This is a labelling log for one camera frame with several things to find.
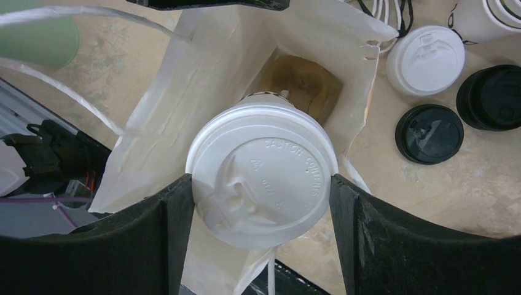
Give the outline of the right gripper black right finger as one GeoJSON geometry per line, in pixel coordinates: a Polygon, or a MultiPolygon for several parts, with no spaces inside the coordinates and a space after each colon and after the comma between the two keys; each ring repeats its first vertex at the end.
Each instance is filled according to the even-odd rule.
{"type": "Polygon", "coordinates": [[[348,294],[519,294],[520,237],[425,221],[341,175],[329,197],[348,294]]]}

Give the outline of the single black cup lid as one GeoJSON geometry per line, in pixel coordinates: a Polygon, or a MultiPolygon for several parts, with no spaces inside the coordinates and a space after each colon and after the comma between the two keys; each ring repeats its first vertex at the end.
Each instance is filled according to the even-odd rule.
{"type": "Polygon", "coordinates": [[[458,115],[440,104],[421,104],[408,110],[396,125],[394,139],[409,161],[435,165],[453,157],[464,140],[458,115]]]}

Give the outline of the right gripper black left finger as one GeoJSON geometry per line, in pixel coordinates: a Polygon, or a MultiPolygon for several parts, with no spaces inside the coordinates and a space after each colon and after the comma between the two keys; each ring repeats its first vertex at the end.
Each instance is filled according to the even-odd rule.
{"type": "Polygon", "coordinates": [[[177,294],[193,215],[186,174],[69,234],[1,237],[1,293],[177,294]]]}

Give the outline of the brown pulp cup carrier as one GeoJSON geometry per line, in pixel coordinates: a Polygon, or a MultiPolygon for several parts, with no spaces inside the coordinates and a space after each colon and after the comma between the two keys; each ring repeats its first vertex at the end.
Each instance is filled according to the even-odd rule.
{"type": "Polygon", "coordinates": [[[271,62],[260,77],[257,91],[289,92],[288,100],[324,125],[334,110],[343,82],[321,65],[293,55],[271,62]]]}

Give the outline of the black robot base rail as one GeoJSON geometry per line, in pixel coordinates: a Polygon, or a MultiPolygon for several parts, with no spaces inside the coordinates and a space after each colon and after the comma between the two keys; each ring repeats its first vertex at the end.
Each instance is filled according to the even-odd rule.
{"type": "MultiPolygon", "coordinates": [[[[275,261],[275,287],[276,294],[306,294],[329,295],[327,291],[301,276],[295,270],[275,261]]],[[[247,295],[268,294],[268,266],[249,284],[243,291],[247,295]]]]}

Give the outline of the brown kraft paper bag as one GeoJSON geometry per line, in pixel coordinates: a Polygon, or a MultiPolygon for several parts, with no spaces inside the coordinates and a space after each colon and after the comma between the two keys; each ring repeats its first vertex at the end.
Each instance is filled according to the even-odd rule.
{"type": "MultiPolygon", "coordinates": [[[[115,132],[119,139],[92,212],[107,217],[191,176],[187,155],[197,134],[244,96],[260,92],[256,87],[277,50],[314,61],[343,82],[334,110],[320,126],[338,167],[348,165],[347,150],[366,123],[377,43],[398,36],[342,1],[290,1],[282,11],[239,5],[184,9],[173,32],[177,36],[169,36],[155,79],[122,131],[115,132]]],[[[249,250],[221,241],[203,223],[194,201],[181,286],[196,294],[241,294],[268,266],[273,294],[279,246],[249,250]]]]}

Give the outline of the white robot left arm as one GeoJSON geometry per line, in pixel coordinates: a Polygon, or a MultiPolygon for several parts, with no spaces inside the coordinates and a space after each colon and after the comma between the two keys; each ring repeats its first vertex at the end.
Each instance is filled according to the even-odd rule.
{"type": "MultiPolygon", "coordinates": [[[[157,29],[167,36],[177,36],[168,28],[138,15],[122,10],[98,6],[43,6],[1,14],[1,28],[19,23],[63,18],[75,15],[120,17],[131,22],[157,29]]],[[[122,130],[97,108],[85,101],[78,93],[43,75],[33,68],[27,68],[10,59],[1,59],[4,67],[36,77],[72,99],[96,115],[114,132],[122,130]]],[[[1,136],[1,202],[92,202],[96,180],[101,181],[105,165],[111,151],[81,131],[71,133],[66,127],[52,119],[45,119],[40,125],[26,126],[32,134],[11,133],[1,136]],[[66,192],[71,181],[78,181],[89,191],[90,197],[45,197],[36,199],[13,199],[23,194],[55,195],[66,192]]]]}

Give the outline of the white paper coffee cup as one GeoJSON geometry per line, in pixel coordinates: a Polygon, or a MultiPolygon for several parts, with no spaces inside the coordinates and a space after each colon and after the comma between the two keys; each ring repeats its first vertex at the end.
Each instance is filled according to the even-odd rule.
{"type": "Polygon", "coordinates": [[[282,104],[289,107],[294,107],[294,105],[282,94],[270,91],[260,91],[250,93],[244,96],[237,105],[241,104],[282,104]]]}

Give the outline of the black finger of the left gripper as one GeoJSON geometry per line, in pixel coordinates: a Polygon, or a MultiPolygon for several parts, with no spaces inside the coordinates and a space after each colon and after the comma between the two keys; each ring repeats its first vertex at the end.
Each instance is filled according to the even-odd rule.
{"type": "Polygon", "coordinates": [[[233,5],[282,11],[290,5],[290,0],[127,0],[127,2],[159,11],[233,5]]]}

